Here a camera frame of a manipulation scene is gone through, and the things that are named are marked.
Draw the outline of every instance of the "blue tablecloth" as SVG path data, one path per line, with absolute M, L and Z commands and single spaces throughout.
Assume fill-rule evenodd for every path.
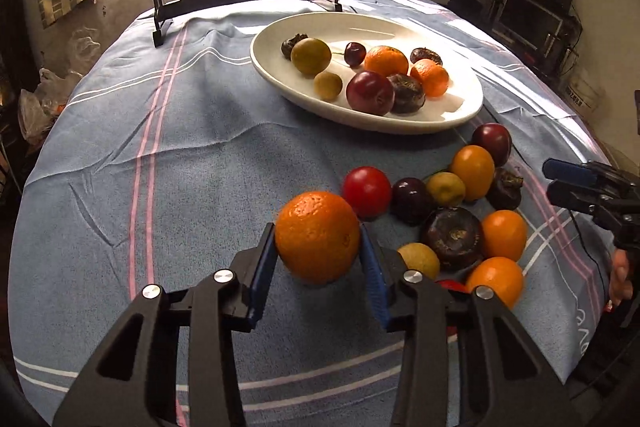
M 386 136 L 323 120 L 284 100 L 255 72 L 252 37 L 284 16 L 320 10 L 303 0 L 250 2 L 177 18 L 155 49 L 138 18 L 81 81 L 29 177 L 15 229 L 9 319 L 26 396 L 51 420 L 73 378 L 148 282 L 168 291 L 199 282 L 255 246 L 294 195 L 339 192 L 350 169 L 375 165 L 395 181 L 445 168 L 482 122 L 511 132 L 509 166 L 525 179 L 529 225 L 520 260 L 526 289 L 514 313 L 564 380 L 584 352 L 606 297 L 610 238 L 545 199 L 542 162 L 604 157 L 579 119 L 503 46 L 427 0 L 342 0 L 431 32 L 467 60 L 484 90 L 481 113 L 457 129 Z M 482 217 L 485 201 L 473 206 Z M 382 244 L 415 240 L 389 216 Z M 402 337 L 385 334 L 366 302 L 356 262 L 321 289 L 278 263 L 264 318 L 237 334 L 247 420 L 279 426 L 386 426 Z M 188 421 L 186 343 L 178 362 Z M 455 343 L 450 344 L 452 368 Z M 455 422 L 457 376 L 450 378 Z

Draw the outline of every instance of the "cherry tomato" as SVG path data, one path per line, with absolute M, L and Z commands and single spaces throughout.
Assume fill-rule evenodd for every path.
M 458 281 L 454 281 L 453 279 L 442 279 L 440 281 L 436 281 L 437 284 L 442 286 L 446 290 L 453 290 L 454 292 L 462 292 L 468 293 L 466 291 L 466 286 L 463 283 Z M 452 337 L 453 335 L 458 334 L 458 328 L 455 326 L 447 326 L 447 336 Z
M 372 219 L 384 214 L 389 206 L 391 183 L 385 173 L 375 167 L 358 167 L 344 179 L 342 197 L 358 217 Z

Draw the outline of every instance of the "oval plate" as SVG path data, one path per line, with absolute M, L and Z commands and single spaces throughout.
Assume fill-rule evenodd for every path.
M 327 68 L 342 78 L 342 92 L 335 102 L 323 102 L 314 92 L 313 79 L 302 75 L 282 55 L 282 41 L 296 34 L 326 42 L 333 52 Z M 426 47 L 442 58 L 449 72 L 449 89 L 444 96 L 427 101 L 411 115 L 388 113 L 375 116 L 349 107 L 346 86 L 353 75 L 342 53 L 348 42 L 360 42 L 366 49 L 386 45 L 399 49 L 407 58 L 414 48 Z M 428 30 L 418 33 L 398 23 L 352 13 L 313 12 L 293 15 L 271 23 L 251 43 L 251 60 L 265 80 L 273 84 L 291 102 L 323 118 L 364 130 L 391 134 L 426 134 L 455 127 L 473 118 L 482 107 L 482 86 L 466 58 L 444 47 Z

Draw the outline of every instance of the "silver screw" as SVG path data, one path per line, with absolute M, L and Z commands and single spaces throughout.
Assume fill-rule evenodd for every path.
M 230 280 L 233 280 L 234 277 L 235 277 L 234 273 L 231 270 L 227 270 L 227 269 L 218 270 L 213 274 L 213 279 L 215 279 L 216 282 L 219 282 L 220 284 L 229 282 Z
M 157 284 L 149 284 L 142 288 L 142 296 L 145 299 L 155 299 L 160 295 L 160 286 Z
M 422 274 L 418 270 L 407 270 L 404 272 L 404 280 L 411 284 L 418 283 L 422 280 Z
M 476 295 L 479 298 L 488 301 L 489 299 L 494 298 L 495 293 L 491 288 L 489 288 L 489 286 L 478 286 L 478 288 L 476 288 Z

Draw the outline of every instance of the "orange fruit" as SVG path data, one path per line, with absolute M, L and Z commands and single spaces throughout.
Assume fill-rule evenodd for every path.
M 402 51 L 391 46 L 375 46 L 365 55 L 362 67 L 366 71 L 375 71 L 382 76 L 406 74 L 409 61 Z
M 527 224 L 513 210 L 498 210 L 482 220 L 482 249 L 486 257 L 517 261 L 527 244 Z
M 409 71 L 409 76 L 414 77 L 422 84 L 424 95 L 428 98 L 442 96 L 449 88 L 447 70 L 428 58 L 418 60 Z
M 466 280 L 469 293 L 478 286 L 489 286 L 505 306 L 513 308 L 524 288 L 524 275 L 515 261 L 491 257 L 482 261 Z
M 304 192 L 287 203 L 275 224 L 278 253 L 297 277 L 325 284 L 350 269 L 360 246 L 351 205 L 330 192 Z
M 449 166 L 465 184 L 465 201 L 484 198 L 494 180 L 494 159 L 486 149 L 478 145 L 467 145 L 460 149 Z

